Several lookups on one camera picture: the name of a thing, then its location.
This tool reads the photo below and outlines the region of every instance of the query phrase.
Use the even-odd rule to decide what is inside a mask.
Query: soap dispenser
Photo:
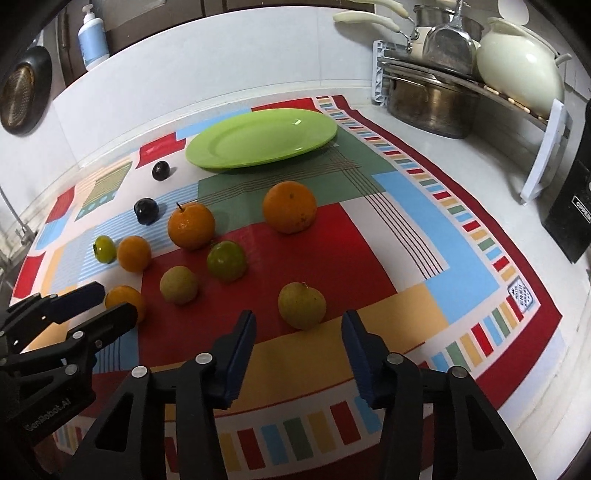
[[[86,70],[90,71],[109,58],[109,47],[105,36],[105,24],[91,11],[92,4],[82,7],[84,24],[78,32],[78,42]]]

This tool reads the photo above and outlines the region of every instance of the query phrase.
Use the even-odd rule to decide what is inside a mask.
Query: blue gripper pad
[[[229,335],[220,337],[213,344],[212,355],[217,360],[216,377],[224,383],[220,400],[228,408],[238,398],[242,381],[251,358],[256,338],[256,317],[244,310],[234,330]]]
[[[376,386],[383,376],[388,347],[379,335],[368,333],[355,310],[344,313],[341,334],[359,395],[372,407],[380,395]]]
[[[105,299],[105,288],[92,282],[61,297],[52,299],[46,315],[55,323],[63,323],[76,315],[100,305]]]

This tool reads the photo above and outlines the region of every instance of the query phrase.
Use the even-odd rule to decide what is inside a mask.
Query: metal rack
[[[397,46],[392,43],[377,40],[374,42],[374,70],[372,72],[372,96],[379,105],[388,104],[389,82],[386,72],[394,73],[423,73],[436,77],[445,83],[463,86],[473,92],[489,98],[503,105],[510,111],[525,118],[544,132],[544,138],[535,157],[527,180],[519,195],[521,203],[525,204],[540,195],[546,188],[562,161],[567,140],[570,136],[573,120],[565,105],[555,99],[548,120],[534,115],[530,110],[511,98],[491,89],[483,83],[458,77],[448,72],[434,70],[427,66],[404,61],[397,53]]]

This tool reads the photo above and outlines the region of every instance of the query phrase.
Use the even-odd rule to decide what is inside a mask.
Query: orange
[[[282,181],[265,195],[262,214],[270,227],[281,233],[306,230],[316,218],[316,198],[296,181]]]
[[[117,247],[117,260],[123,270],[132,273],[143,272],[152,260],[150,244],[136,235],[124,238]]]
[[[131,303],[138,311],[138,322],[146,316],[146,302],[142,294],[133,287],[119,285],[114,287],[105,297],[105,307],[110,309],[119,303]]]
[[[216,233],[216,219],[201,203],[187,203],[178,208],[168,219],[168,236],[180,248],[195,250],[212,241]]]

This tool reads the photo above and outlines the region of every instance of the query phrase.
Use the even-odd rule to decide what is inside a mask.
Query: pear
[[[309,330],[326,315],[326,300],[322,293],[305,283],[288,283],[279,293],[279,314],[298,330]]]

